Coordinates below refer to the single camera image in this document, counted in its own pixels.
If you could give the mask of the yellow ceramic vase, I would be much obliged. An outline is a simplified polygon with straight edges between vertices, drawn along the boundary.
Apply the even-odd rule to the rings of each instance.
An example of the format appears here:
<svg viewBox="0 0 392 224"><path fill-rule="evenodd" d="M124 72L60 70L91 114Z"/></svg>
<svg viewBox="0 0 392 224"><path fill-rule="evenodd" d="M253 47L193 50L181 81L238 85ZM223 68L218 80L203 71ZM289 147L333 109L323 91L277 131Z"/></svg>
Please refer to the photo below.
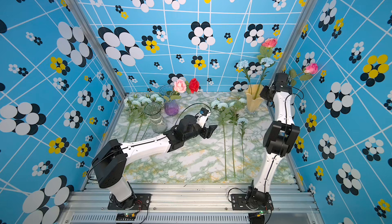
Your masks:
<svg viewBox="0 0 392 224"><path fill-rule="evenodd" d="M251 85L246 90L247 110L249 113L254 113L259 108L264 99L260 96L263 85Z"/></svg>

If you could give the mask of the pink rose stem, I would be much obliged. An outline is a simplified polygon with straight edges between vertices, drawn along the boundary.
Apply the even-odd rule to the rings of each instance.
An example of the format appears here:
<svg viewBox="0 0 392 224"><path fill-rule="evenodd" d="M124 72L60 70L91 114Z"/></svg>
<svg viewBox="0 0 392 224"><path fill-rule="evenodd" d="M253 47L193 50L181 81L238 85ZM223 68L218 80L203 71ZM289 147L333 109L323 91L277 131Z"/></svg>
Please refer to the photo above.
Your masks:
<svg viewBox="0 0 392 224"><path fill-rule="evenodd" d="M184 80L177 80L172 85L165 85L160 88L160 95L165 101L170 102L181 98L181 94L188 89L188 84Z"/></svg>

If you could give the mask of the clear glass vase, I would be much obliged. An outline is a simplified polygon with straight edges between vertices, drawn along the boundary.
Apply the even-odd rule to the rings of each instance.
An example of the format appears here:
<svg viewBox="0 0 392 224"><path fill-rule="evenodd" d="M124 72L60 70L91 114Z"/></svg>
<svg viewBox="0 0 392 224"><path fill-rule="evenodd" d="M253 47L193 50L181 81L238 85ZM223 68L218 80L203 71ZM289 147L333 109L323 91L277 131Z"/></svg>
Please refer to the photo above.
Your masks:
<svg viewBox="0 0 392 224"><path fill-rule="evenodd" d="M167 129L167 123L161 114L162 105L156 102L145 106L144 112L150 118L153 132L162 134Z"/></svg>

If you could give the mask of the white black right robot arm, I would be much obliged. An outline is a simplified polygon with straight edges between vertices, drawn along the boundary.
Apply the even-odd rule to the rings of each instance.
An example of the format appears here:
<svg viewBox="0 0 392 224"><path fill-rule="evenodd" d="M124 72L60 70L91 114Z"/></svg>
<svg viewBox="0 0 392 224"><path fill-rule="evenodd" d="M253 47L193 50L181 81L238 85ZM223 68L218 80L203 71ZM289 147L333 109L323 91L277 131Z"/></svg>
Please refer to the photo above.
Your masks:
<svg viewBox="0 0 392 224"><path fill-rule="evenodd" d="M263 87L259 95L275 105L275 119L263 138L266 149L261 169L248 187L246 205L251 210L273 210L270 186L279 163L288 155L300 134L292 117L292 86L288 84L288 74L277 73L270 86Z"/></svg>

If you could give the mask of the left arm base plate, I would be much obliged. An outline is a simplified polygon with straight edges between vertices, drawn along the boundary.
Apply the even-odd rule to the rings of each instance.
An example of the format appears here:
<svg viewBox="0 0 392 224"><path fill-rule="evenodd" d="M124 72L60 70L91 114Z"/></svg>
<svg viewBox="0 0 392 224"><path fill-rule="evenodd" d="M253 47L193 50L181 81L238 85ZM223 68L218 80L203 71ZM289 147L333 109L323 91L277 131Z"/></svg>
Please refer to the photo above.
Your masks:
<svg viewBox="0 0 392 224"><path fill-rule="evenodd" d="M123 202L120 202L116 199L114 194L110 194L108 210L148 210L151 203L151 197L151 194L137 193Z"/></svg>

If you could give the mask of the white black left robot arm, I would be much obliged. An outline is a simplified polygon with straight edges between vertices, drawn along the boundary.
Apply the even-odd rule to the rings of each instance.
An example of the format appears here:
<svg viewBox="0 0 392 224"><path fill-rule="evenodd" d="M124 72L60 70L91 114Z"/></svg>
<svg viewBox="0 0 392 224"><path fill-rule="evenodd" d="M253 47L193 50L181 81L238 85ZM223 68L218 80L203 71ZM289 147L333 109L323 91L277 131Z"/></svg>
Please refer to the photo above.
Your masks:
<svg viewBox="0 0 392 224"><path fill-rule="evenodd" d="M131 143L110 140L92 161L92 170L99 187L110 191L110 200L119 208L132 207L136 202L136 194L123 177L125 167L145 157L175 151L195 137L210 138L217 125L205 126L209 115L186 115L177 125L154 138Z"/></svg>

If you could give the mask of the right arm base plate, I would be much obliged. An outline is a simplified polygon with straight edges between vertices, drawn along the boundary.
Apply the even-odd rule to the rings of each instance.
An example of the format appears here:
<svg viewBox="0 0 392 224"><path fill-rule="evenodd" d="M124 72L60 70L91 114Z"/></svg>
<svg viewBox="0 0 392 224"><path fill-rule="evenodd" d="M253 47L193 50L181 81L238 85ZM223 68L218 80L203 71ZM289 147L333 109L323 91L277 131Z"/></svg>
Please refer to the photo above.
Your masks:
<svg viewBox="0 0 392 224"><path fill-rule="evenodd" d="M271 196L266 193L257 193L247 196L246 194L230 194L232 209L238 211L273 211L274 206Z"/></svg>

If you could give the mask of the blue purple ribbed glass vase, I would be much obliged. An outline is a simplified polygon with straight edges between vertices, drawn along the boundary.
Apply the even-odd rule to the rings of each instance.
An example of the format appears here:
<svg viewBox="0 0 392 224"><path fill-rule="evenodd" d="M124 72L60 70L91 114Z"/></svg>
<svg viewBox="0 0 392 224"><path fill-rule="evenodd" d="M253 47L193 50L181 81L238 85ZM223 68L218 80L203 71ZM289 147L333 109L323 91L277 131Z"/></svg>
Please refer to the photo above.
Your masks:
<svg viewBox="0 0 392 224"><path fill-rule="evenodd" d="M179 113L179 106L176 98L179 93L174 90L172 85L164 85L159 89L159 95L164 99L164 111L168 116L175 116Z"/></svg>

